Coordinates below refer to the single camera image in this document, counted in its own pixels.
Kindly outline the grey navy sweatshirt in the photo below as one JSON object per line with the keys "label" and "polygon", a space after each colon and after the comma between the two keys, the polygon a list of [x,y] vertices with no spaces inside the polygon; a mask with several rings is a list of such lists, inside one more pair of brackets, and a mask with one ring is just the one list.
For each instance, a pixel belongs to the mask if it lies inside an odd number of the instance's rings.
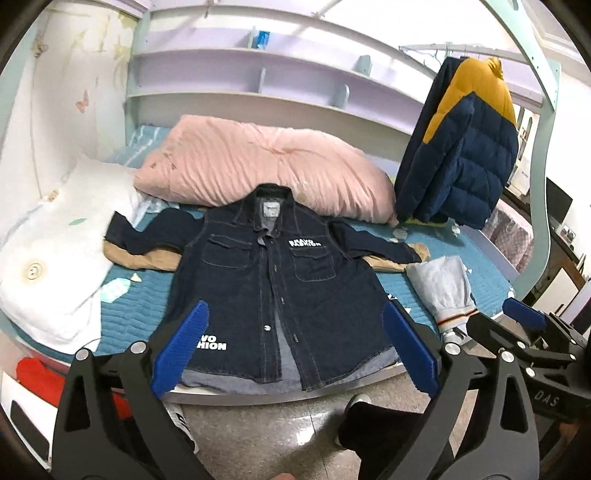
{"label": "grey navy sweatshirt", "polygon": [[406,275],[441,333],[464,325],[478,312],[465,265],[459,256],[410,264]]}

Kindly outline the red white storage box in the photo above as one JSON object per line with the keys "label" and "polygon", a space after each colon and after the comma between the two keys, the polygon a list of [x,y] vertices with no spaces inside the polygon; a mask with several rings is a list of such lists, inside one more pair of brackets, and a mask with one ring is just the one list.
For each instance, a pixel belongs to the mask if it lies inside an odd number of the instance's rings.
{"label": "red white storage box", "polygon": [[88,351],[67,377],[19,361],[1,380],[1,470],[6,479],[106,479],[134,468],[124,422],[129,404],[99,378]]}

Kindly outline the teal quilted bedspread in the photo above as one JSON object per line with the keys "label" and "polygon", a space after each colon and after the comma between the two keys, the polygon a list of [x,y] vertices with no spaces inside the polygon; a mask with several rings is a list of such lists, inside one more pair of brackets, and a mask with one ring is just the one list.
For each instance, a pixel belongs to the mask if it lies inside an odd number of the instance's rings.
{"label": "teal quilted bedspread", "polygon": [[[109,161],[138,168],[168,133],[165,127],[141,125],[132,133],[129,144]],[[433,259],[459,256],[477,308],[489,317],[502,312],[504,300],[514,295],[514,289],[468,230],[451,223],[443,227],[411,224],[404,230],[405,241],[426,245]],[[172,277],[168,272],[111,267],[101,292],[99,354],[118,353],[132,341],[149,337],[163,317]],[[397,297],[416,322],[436,326],[433,315],[422,304],[406,274],[379,273],[377,277],[386,292]]]}

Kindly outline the person's leg and shoe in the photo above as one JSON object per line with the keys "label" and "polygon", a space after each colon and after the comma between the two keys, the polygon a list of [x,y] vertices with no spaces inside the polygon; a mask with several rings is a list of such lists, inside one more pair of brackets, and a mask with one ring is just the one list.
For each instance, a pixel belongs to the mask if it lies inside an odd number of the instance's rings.
{"label": "person's leg and shoe", "polygon": [[379,479],[422,424],[422,414],[374,405],[365,394],[346,405],[335,442],[360,458],[359,479]]}

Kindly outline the beige trousers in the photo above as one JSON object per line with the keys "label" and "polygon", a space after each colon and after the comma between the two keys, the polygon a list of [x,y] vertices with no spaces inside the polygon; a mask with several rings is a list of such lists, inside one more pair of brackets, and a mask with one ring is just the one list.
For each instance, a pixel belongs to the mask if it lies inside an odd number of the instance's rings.
{"label": "beige trousers", "polygon": [[[156,248],[141,255],[131,254],[107,240],[102,242],[102,251],[104,256],[113,264],[130,270],[146,269],[174,272],[181,259],[180,253],[167,248]],[[409,263],[397,263],[377,255],[365,255],[363,260],[370,265],[370,268],[379,273],[401,273],[409,265]]]}

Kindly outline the navy yellow puffer jacket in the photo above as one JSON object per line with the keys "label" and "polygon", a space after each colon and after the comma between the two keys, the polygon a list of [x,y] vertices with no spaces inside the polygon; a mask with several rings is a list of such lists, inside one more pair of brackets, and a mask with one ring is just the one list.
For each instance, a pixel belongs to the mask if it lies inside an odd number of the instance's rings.
{"label": "navy yellow puffer jacket", "polygon": [[444,60],[394,180],[398,222],[481,230],[518,151],[515,109],[497,57]]}

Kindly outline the white pillow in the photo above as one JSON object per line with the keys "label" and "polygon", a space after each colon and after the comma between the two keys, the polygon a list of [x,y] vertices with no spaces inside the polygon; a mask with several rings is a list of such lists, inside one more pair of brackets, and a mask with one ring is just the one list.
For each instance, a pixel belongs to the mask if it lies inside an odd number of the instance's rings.
{"label": "white pillow", "polygon": [[72,354],[100,336],[99,290],[112,264],[102,251],[114,213],[144,206],[135,171],[81,157],[1,248],[1,308],[34,341]]}

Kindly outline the dark denim jacket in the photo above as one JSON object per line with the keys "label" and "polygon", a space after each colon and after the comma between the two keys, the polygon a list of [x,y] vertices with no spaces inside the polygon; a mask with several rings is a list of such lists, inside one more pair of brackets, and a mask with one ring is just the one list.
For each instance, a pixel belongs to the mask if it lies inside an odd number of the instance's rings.
{"label": "dark denim jacket", "polygon": [[181,254],[162,325],[208,306],[181,381],[239,393],[315,390],[396,361],[387,295],[363,256],[420,261],[413,247],[322,217],[274,184],[198,218],[166,209],[142,230],[115,214],[104,240]]}

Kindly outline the blue item on shelf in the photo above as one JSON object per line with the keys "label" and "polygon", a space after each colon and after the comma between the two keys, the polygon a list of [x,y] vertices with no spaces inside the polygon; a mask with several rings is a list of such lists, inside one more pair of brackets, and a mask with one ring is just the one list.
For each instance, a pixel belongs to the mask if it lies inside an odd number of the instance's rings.
{"label": "blue item on shelf", "polygon": [[259,30],[254,40],[253,47],[257,50],[266,50],[270,43],[270,32]]}

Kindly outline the mint bed frame post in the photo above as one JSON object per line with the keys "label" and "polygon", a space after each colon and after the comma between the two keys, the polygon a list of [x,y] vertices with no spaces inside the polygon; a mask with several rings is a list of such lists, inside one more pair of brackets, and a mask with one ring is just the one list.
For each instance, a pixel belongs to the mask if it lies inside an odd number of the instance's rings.
{"label": "mint bed frame post", "polygon": [[559,62],[545,56],[534,33],[526,26],[529,17],[521,1],[486,1],[484,6],[516,44],[543,93],[530,163],[530,217],[534,248],[532,258],[524,271],[511,281],[515,297],[522,300],[543,276],[551,252],[546,165],[556,117],[562,67]]}

